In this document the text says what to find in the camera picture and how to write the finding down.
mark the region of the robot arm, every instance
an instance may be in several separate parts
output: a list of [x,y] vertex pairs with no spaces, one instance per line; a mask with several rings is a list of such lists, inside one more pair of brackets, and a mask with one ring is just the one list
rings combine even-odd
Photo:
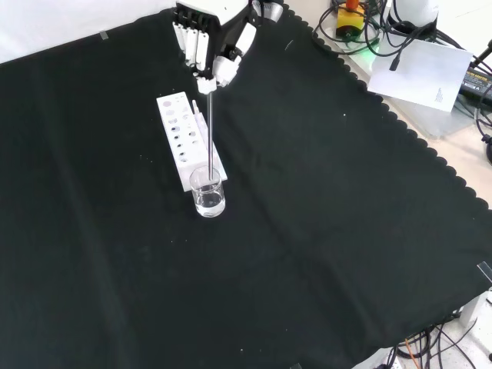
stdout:
[[235,77],[256,35],[260,4],[264,9],[256,0],[177,1],[176,38],[200,93],[227,86]]

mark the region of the electronic device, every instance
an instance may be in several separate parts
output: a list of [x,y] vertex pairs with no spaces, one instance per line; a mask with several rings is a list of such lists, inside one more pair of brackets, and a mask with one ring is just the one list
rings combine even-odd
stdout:
[[[469,68],[461,84],[460,94],[471,100],[479,101],[490,85],[492,85],[492,77]],[[492,107],[492,91],[485,95],[483,103]]]

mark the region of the orange wire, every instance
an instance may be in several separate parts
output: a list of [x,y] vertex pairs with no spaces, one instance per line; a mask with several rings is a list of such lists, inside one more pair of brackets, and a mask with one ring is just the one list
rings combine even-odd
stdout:
[[408,352],[410,353],[410,357],[414,361],[415,366],[417,367],[417,369],[421,369],[421,367],[418,366],[417,360],[415,360],[414,354],[412,354],[412,350],[410,348],[410,345],[408,344],[407,338],[405,338],[405,344],[407,345]]

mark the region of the black cable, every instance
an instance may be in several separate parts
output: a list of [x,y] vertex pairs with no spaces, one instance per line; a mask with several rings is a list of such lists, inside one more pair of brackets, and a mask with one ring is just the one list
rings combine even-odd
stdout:
[[[443,332],[443,328],[444,328],[444,324],[442,325],[441,328],[438,328],[439,331],[440,331],[440,333],[444,333]],[[441,337],[441,335],[439,335],[439,341],[437,341],[437,359],[439,359],[439,368],[440,369],[444,369],[444,367],[443,367],[443,358],[441,356],[442,351],[440,350],[440,337]]]
[[422,337],[423,337],[422,332],[418,335],[418,337],[419,337],[418,350],[421,353],[420,363],[421,363],[421,369],[422,369],[424,367],[424,360],[423,360],[424,355],[422,354]]
[[482,141],[484,141],[487,144],[492,143],[492,139],[490,138],[489,135],[486,135],[484,133],[484,131],[482,130],[482,127],[480,126],[480,119],[478,118],[478,113],[482,114],[485,117],[485,119],[487,119],[487,121],[492,124],[492,121],[484,114],[484,111],[483,111],[485,96],[487,96],[487,94],[489,93],[489,91],[491,89],[492,89],[492,85],[490,85],[485,90],[485,92],[482,94],[482,96],[480,97],[480,101],[478,103],[478,106],[475,108],[475,114],[474,114],[474,118],[475,118],[475,122],[477,123],[478,131],[482,134]]
[[[322,23],[324,22],[324,20],[332,13],[334,12],[335,10],[338,11],[338,9],[344,9],[348,12],[353,12],[355,14],[359,14],[360,16],[364,17],[364,19],[366,20],[366,22],[364,23],[365,25],[369,24],[374,32],[375,32],[375,36],[369,40],[369,44],[371,46],[374,46],[376,45],[377,43],[379,43],[379,35],[381,33],[380,31],[380,28],[379,28],[379,25],[372,19],[368,18],[368,16],[364,13],[361,13],[361,12],[358,12],[356,10],[352,10],[352,9],[349,9],[349,8],[346,8],[344,6],[342,6],[343,4],[345,4],[346,2],[343,1],[343,2],[338,2],[337,4],[335,5],[332,5],[330,6],[330,8],[328,8],[320,17],[320,20],[316,26],[316,28],[313,30],[313,38],[314,38],[314,35],[317,33],[317,31],[321,31],[321,33],[323,34],[324,37],[328,38],[329,40],[332,40],[333,42],[356,42],[356,43],[361,43],[361,44],[364,44],[366,43],[365,40],[357,40],[357,38],[353,37],[353,38],[346,38],[346,39],[339,39],[339,38],[333,38],[331,37],[330,35],[328,35],[326,33],[326,31],[323,29],[322,27]],[[362,52],[364,50],[368,49],[367,46],[364,46],[362,48],[358,48],[358,49],[355,49],[355,50],[350,50],[350,51],[347,51],[347,52],[333,52],[334,54],[336,55],[354,55],[354,54],[357,54],[358,52]]]
[[[422,332],[420,332],[419,334],[423,334],[423,335],[425,336],[426,341],[425,341],[424,349],[421,349],[421,351],[420,351],[420,352],[418,352],[418,353],[416,353],[416,354],[413,354],[413,356],[414,356],[416,359],[423,357],[423,356],[427,353],[427,351],[429,351],[429,350],[430,350],[430,346],[431,346],[431,330],[430,330],[430,329],[428,329],[428,328],[425,328],[425,329],[424,329]],[[417,342],[417,341],[418,341],[418,339],[417,339],[417,340],[414,340],[414,341],[412,341],[412,342],[408,342],[408,344],[410,345],[410,344],[413,344],[413,343],[415,343],[415,342]],[[400,357],[402,357],[403,359],[411,359],[410,354],[408,354],[408,353],[406,353],[406,352],[402,351],[400,348],[398,348],[398,349],[397,349],[397,355],[398,355],[398,356],[400,356]]]
[[[424,33],[426,30],[428,30],[434,24],[434,23],[429,23],[423,27],[415,27],[415,29],[409,35],[406,35],[406,34],[403,34],[401,32],[398,32],[394,28],[399,26],[399,25],[406,25],[406,26],[414,27],[410,22],[401,21],[399,16],[397,16],[399,22],[397,22],[393,25],[389,25],[388,22],[384,20],[384,9],[386,8],[387,0],[368,0],[365,3],[361,3],[361,6],[364,8],[364,13],[358,12],[356,10],[351,10],[351,9],[348,9],[348,8],[342,6],[345,3],[346,3],[345,1],[331,0],[331,6],[323,13],[323,15],[320,17],[320,21],[318,22],[317,27],[313,30],[313,38],[314,38],[314,35],[317,34],[317,32],[319,30],[319,31],[321,31],[321,33],[326,38],[328,38],[329,40],[332,40],[333,42],[347,42],[347,41],[349,41],[349,42],[356,42],[356,43],[361,43],[361,44],[365,43],[366,44],[362,48],[350,50],[347,52],[333,52],[336,55],[353,55],[353,54],[357,54],[358,52],[362,52],[366,49],[369,49],[373,54],[375,54],[376,56],[380,56],[380,57],[390,57],[390,56],[396,55],[396,58],[394,59],[392,65],[391,65],[391,70],[396,70],[398,63],[400,62],[400,57],[401,57],[401,53],[403,52],[403,50],[409,44],[411,44],[416,38],[420,37],[422,35],[422,33]],[[342,39],[338,39],[338,38],[333,38],[326,33],[326,31],[322,28],[321,24],[329,16],[329,14],[331,14],[332,12],[337,12],[339,9],[344,9],[348,12],[353,12],[355,14],[359,14],[360,16],[362,16],[364,18],[364,27],[362,30],[362,33],[364,34],[364,40],[358,40],[357,38],[349,38],[349,39],[343,39],[342,40]],[[378,12],[380,13],[380,24],[379,25],[371,17],[372,15],[375,15]],[[369,38],[369,34],[368,34],[369,28],[372,28],[374,30],[374,32],[376,33],[376,35],[373,38]],[[379,35],[381,32],[383,32],[383,37],[384,36],[388,37],[388,41],[390,42],[390,44],[391,44],[391,40],[389,39],[389,34],[404,36],[405,40],[403,42],[401,42],[401,44],[399,44],[396,47],[397,50],[395,50],[394,52],[390,52],[387,54],[381,54],[379,52],[376,52],[373,48],[380,41]]]
[[397,347],[395,346],[391,349],[390,354],[387,357],[386,368],[391,369],[396,360],[397,360]]
[[[456,101],[468,112],[470,113],[470,118],[475,118],[475,114],[459,99],[457,98]],[[492,124],[490,124],[488,121],[485,121],[483,119],[479,119],[479,122],[482,125],[486,125],[488,127],[492,127]]]
[[[453,40],[450,36],[446,35],[444,32],[442,32],[441,30],[437,30],[437,37],[440,38],[442,41],[448,43],[449,45],[452,45],[454,46],[455,48],[459,48],[461,50],[464,50],[463,47],[461,47],[460,44],[458,44],[455,40]],[[488,69],[488,71],[486,71],[486,73],[488,75],[492,74],[492,68],[487,64],[485,63],[482,59],[478,58],[476,55],[473,55],[474,59],[475,59],[475,63],[477,64],[482,64],[484,65],[485,68]]]
[[449,340],[449,342],[451,342],[451,343],[452,343],[452,345],[451,345],[451,346],[449,346],[449,347],[446,347],[444,350],[441,350],[441,349],[440,349],[440,343],[439,343],[439,344],[438,344],[438,349],[439,349],[439,351],[437,352],[437,354],[434,354],[432,357],[434,357],[434,356],[438,355],[439,360],[440,360],[440,355],[441,355],[443,352],[445,352],[446,350],[449,350],[449,349],[450,349],[450,348],[452,348],[452,347],[456,347],[456,348],[457,348],[457,349],[461,352],[461,354],[464,356],[464,358],[468,360],[468,362],[470,363],[471,367],[472,367],[473,369],[477,369],[477,368],[475,367],[475,365],[474,365],[473,361],[472,361],[472,360],[471,360],[471,359],[470,359],[470,358],[469,358],[469,357],[468,357],[468,356],[464,353],[464,351],[463,351],[463,350],[461,350],[461,347],[459,347],[459,346],[458,346],[458,344],[461,342],[461,340],[463,340],[463,339],[466,337],[466,335],[467,335],[467,334],[468,334],[468,333],[469,333],[469,332],[470,332],[470,331],[471,331],[471,330],[475,327],[475,324],[477,323],[477,321],[478,321],[478,318],[477,318],[477,319],[475,319],[475,322],[474,322],[474,323],[472,324],[472,326],[468,329],[468,331],[466,331],[466,332],[464,333],[464,335],[463,335],[463,336],[462,336],[462,337],[461,337],[458,341],[456,341],[456,342],[454,342],[454,341],[453,341],[453,340],[452,340],[452,339],[451,339],[451,338],[450,338],[450,337],[446,334],[446,332],[444,332],[444,331],[442,330],[442,327],[441,327],[441,328],[437,327],[437,329],[439,330],[439,333],[444,334],[444,336],[446,336],[446,338]]

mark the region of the white surface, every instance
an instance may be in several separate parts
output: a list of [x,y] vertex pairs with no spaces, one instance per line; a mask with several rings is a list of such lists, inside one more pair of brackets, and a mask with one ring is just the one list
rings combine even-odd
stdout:
[[[404,41],[404,37],[391,36],[394,45]],[[381,54],[397,50],[387,38],[380,43]],[[396,71],[390,70],[394,57],[376,57],[368,90],[449,112],[471,57],[465,50],[415,40],[403,50]]]
[[[208,136],[207,133],[203,134],[204,131],[207,132],[203,116],[198,113],[197,116],[201,120],[195,119],[184,92],[158,98],[157,104],[183,190],[190,191],[191,173],[198,167],[208,165]],[[222,180],[225,181],[227,176],[216,149],[214,168],[221,173]]]
[[174,4],[173,0],[0,0],[0,63],[131,23]]

